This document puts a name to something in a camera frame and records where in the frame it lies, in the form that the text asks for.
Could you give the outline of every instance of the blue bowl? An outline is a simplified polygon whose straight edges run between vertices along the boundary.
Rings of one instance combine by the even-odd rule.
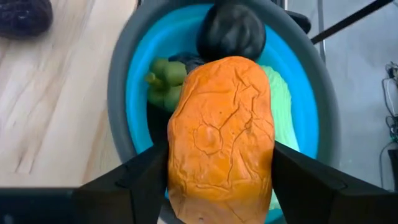
[[[113,136],[119,154],[124,161],[131,158],[131,156],[135,156],[135,153],[142,153],[153,145],[147,125],[147,113],[144,109],[147,104],[146,90],[148,88],[147,83],[144,81],[144,75],[149,70],[151,61],[155,57],[167,58],[179,52],[196,52],[195,41],[198,28],[206,12],[212,6],[212,4],[205,3],[180,4],[180,6],[173,6],[174,8],[171,9],[172,4],[166,2],[159,2],[158,4],[164,5],[163,7],[156,7],[154,4],[149,7],[149,3],[145,2],[132,17],[136,16],[136,19],[141,24],[145,24],[141,27],[145,32],[140,31],[140,26],[131,27],[131,30],[128,32],[126,29],[135,24],[130,21],[129,23],[131,24],[127,23],[116,46],[109,74],[108,101],[110,100],[109,97],[114,97],[114,92],[116,92],[116,90],[111,92],[111,85],[117,85],[115,84],[117,81],[112,80],[112,76],[115,76],[117,73],[126,73],[123,75],[125,78],[125,88],[123,88],[125,90],[125,105],[121,106],[118,103],[115,106],[115,102],[109,103],[109,119],[111,121]],[[332,108],[336,108],[336,105],[334,93],[329,86],[328,74],[315,48],[294,21],[288,15],[284,15],[282,9],[279,9],[272,3],[268,3],[268,1],[262,2],[261,7],[264,7],[268,11],[279,11],[279,15],[292,27],[290,28],[290,35],[299,36],[300,38],[298,39],[301,39],[302,45],[305,46],[305,50],[300,51],[298,54],[300,46],[292,44],[292,41],[289,43],[286,40],[289,30],[286,34],[286,30],[281,30],[277,26],[270,26],[265,21],[267,42],[257,63],[259,65],[271,66],[287,82],[292,95],[292,116],[300,151],[311,158],[317,158],[322,140],[325,147],[327,147],[324,150],[330,151],[334,147],[334,144],[329,143],[327,145],[327,143],[333,142],[336,138],[335,125],[331,124],[335,121],[335,111]],[[160,16],[157,16],[152,22],[151,19],[143,19],[146,17],[145,13],[147,14],[148,11],[152,11],[153,14]],[[124,35],[128,35],[128,33],[135,34],[135,39],[131,40],[128,37],[123,37]],[[123,42],[125,45],[128,44],[128,46],[133,45],[130,60],[125,58],[128,57],[127,53],[125,53],[126,55],[122,55],[121,53],[123,50],[126,51],[125,48],[127,47],[123,46]],[[125,68],[123,71],[121,68],[115,67],[117,64],[122,66],[118,60],[124,61],[123,66]],[[123,83],[119,81],[120,88],[122,88],[122,85]],[[322,111],[318,111],[320,103],[323,107]],[[125,109],[124,115],[120,112],[122,109]],[[123,119],[127,121],[127,126],[124,123],[120,123],[120,120]],[[326,125],[329,125],[329,129],[331,130],[321,133],[321,127]],[[126,141],[126,133],[128,133],[132,142]],[[117,139],[116,135],[122,135],[124,139],[120,139],[120,137]],[[267,216],[266,223],[272,223],[281,217],[281,210],[271,210]]]

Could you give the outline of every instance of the plush toy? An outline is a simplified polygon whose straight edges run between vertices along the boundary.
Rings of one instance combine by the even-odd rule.
[[[267,75],[227,57],[185,79],[168,125],[168,190],[184,223],[264,223],[274,121]]]
[[[0,36],[28,39],[47,31],[53,21],[49,0],[0,1]]]
[[[196,54],[190,52],[182,52],[169,57],[170,62],[181,62],[185,65],[185,69],[189,74],[192,70],[197,68],[197,66],[203,65],[205,61]]]
[[[149,103],[173,112],[186,76],[187,71],[183,63],[169,62],[164,58],[155,59],[145,76],[145,81],[149,84],[147,91]]]
[[[216,3],[197,36],[198,53],[207,62],[229,56],[257,60],[265,44],[265,25],[255,12],[235,1]]]

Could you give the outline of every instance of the gray floor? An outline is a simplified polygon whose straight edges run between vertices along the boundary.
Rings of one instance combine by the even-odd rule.
[[[319,32],[319,0],[290,0],[288,8],[313,22],[310,37]],[[324,26],[330,27],[373,0],[323,0]],[[390,4],[325,41],[326,66],[335,87],[341,115],[341,147],[332,163],[343,172],[381,186],[379,155],[390,141],[381,80],[385,65],[398,63],[398,7]],[[392,83],[398,111],[398,91]],[[382,157],[384,188],[394,187],[387,154]]]

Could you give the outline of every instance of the metal rod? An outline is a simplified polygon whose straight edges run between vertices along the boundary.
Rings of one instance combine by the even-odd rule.
[[[319,32],[323,32],[325,30],[325,21],[323,15],[323,0],[318,0],[318,28]],[[319,54],[326,63],[326,43],[325,40],[322,40],[319,46]]]
[[[331,26],[327,30],[319,33],[314,38],[311,39],[313,44],[317,44],[326,38],[330,37],[331,35],[343,30],[344,28],[358,22],[362,18],[372,14],[373,12],[379,10],[380,8],[384,7],[385,5],[391,3],[393,0],[375,0],[371,4],[367,5],[366,7],[362,8],[361,10],[355,12],[354,14],[348,16],[347,18],[343,19],[342,21],[336,23],[335,25]]]

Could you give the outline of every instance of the blue silicone bowl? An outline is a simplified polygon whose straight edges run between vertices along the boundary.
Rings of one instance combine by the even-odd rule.
[[[197,30],[212,6],[212,1],[190,1],[190,4],[155,2],[144,2],[127,23],[116,46],[109,74],[108,102],[110,97],[115,100],[109,103],[109,119],[123,161],[153,145],[145,110],[148,85],[144,81],[151,61],[155,57],[167,58],[179,52],[196,52]],[[321,147],[324,151],[332,151],[332,143],[336,138],[333,124],[336,105],[321,58],[306,35],[282,9],[269,1],[245,1],[245,4],[253,9],[262,9],[263,14],[270,12],[270,19],[261,18],[266,27],[267,42],[257,63],[278,71],[289,86],[294,130],[300,151],[311,158],[317,158]],[[280,19],[280,26],[285,26],[285,29],[279,27],[278,23],[272,23],[272,19]],[[131,48],[129,56],[126,47]],[[121,99],[124,100],[124,106],[121,106],[121,102],[116,103],[116,100],[121,101],[121,94],[116,93],[120,93],[117,86],[124,90]],[[326,126],[328,131],[322,132],[322,127]],[[266,223],[272,223],[282,216],[281,210],[271,210]]]

